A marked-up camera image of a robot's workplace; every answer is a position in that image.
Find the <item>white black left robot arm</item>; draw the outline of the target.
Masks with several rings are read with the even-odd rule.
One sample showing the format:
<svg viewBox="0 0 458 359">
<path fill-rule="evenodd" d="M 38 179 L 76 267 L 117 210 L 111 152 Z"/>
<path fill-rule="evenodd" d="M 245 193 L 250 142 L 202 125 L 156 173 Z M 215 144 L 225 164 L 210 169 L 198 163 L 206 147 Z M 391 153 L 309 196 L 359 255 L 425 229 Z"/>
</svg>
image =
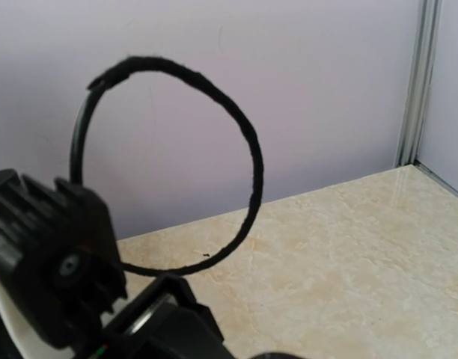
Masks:
<svg viewBox="0 0 458 359">
<path fill-rule="evenodd" d="M 210 309 L 188 281 L 157 277 L 74 358 L 232 359 Z"/>
</svg>

